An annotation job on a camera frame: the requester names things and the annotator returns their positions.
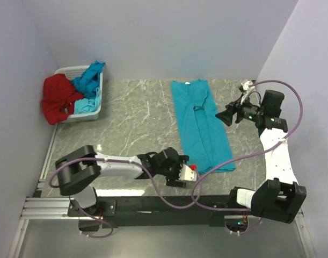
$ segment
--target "white laundry basket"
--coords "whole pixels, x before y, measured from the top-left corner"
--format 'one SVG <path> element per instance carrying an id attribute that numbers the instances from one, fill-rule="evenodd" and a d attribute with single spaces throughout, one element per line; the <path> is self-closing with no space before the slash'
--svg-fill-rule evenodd
<path id="1" fill-rule="evenodd" d="M 66 78 L 69 80 L 73 80 L 75 77 L 81 76 L 89 66 L 71 66 L 60 68 L 55 71 L 54 74 L 65 74 Z M 103 72 L 100 73 L 100 81 L 99 81 L 99 97 L 101 99 L 101 94 L 103 91 Z M 70 123 L 70 122 L 79 122 L 79 121 L 89 121 L 89 120 L 97 120 L 99 116 L 99 112 L 101 109 L 101 102 L 98 109 L 95 112 L 86 113 L 86 114 L 70 114 L 66 121 L 62 121 L 62 123 Z"/>

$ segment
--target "blue garment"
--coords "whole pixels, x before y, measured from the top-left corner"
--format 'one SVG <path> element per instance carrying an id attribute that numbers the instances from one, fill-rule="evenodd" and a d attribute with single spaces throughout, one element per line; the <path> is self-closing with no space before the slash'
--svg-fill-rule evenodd
<path id="1" fill-rule="evenodd" d="M 171 82 L 181 146 L 190 157 L 189 164 L 197 165 L 204 174 L 217 165 L 233 158 L 223 124 L 215 115 L 216 104 L 208 82 L 197 80 Z M 230 163 L 216 172 L 233 171 Z"/>
<path id="2" fill-rule="evenodd" d="M 96 88 L 96 98 L 83 98 L 74 102 L 74 114 L 86 114 L 96 111 L 100 106 L 99 88 Z"/>
<path id="3" fill-rule="evenodd" d="M 71 81 L 77 91 L 82 93 L 85 98 L 96 98 L 96 88 L 99 87 L 100 73 L 103 71 L 104 65 L 105 63 L 96 61 L 80 77 L 76 77 Z"/>

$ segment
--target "gray marble surface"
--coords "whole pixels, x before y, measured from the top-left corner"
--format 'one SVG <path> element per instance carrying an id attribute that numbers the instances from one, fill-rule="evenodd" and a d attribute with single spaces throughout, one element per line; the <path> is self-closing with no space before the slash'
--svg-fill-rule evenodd
<path id="1" fill-rule="evenodd" d="M 170 90 L 171 80 L 117 80 L 105 81 L 99 119 L 80 123 L 59 124 L 50 159 L 47 178 L 55 171 L 54 162 L 60 157 L 84 146 L 107 155 L 133 156 L 150 151 L 159 152 L 173 147 L 182 153 L 176 117 Z M 210 88 L 219 111 L 238 98 L 240 81 L 210 80 Z M 240 124 L 225 126 L 234 157 L 262 150 L 254 124 L 244 120 Z M 236 170 L 216 173 L 206 178 L 204 195 L 228 194 L 234 186 L 256 189 L 265 180 L 264 156 L 236 162 Z M 163 195 L 189 195 L 186 189 L 167 187 L 163 176 L 155 176 Z M 93 183 L 99 195 L 155 196 L 149 180 L 124 177 L 98 178 Z M 42 197 L 58 197 L 57 189 L 48 183 Z"/>

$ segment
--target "teal cloth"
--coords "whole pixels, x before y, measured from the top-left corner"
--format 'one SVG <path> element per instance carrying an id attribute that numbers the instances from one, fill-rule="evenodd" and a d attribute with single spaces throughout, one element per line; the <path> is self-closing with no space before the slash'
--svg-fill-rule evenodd
<path id="1" fill-rule="evenodd" d="M 95 112 L 100 106 L 99 87 L 96 88 L 95 99 L 83 98 L 74 102 L 74 114 Z"/>
<path id="2" fill-rule="evenodd" d="M 104 65 L 105 63 L 96 61 L 80 77 L 71 81 L 77 91 L 82 93 L 85 98 L 96 98 L 96 89 L 99 88 L 100 73 L 103 71 Z"/>
<path id="3" fill-rule="evenodd" d="M 204 174 L 217 165 L 233 158 L 223 124 L 208 82 L 171 82 L 174 110 L 176 112 L 181 146 L 189 156 L 189 164 L 197 165 Z M 216 172 L 233 171 L 230 163 Z"/>

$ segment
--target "red towel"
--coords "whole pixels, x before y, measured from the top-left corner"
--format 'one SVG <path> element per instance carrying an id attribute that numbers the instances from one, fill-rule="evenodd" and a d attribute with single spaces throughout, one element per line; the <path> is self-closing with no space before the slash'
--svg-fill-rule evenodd
<path id="1" fill-rule="evenodd" d="M 55 74 L 46 78 L 43 84 L 43 95 L 43 114 L 51 125 L 67 120 L 68 116 L 74 113 L 74 102 L 84 98 L 84 95 L 77 92 L 65 74 Z"/>

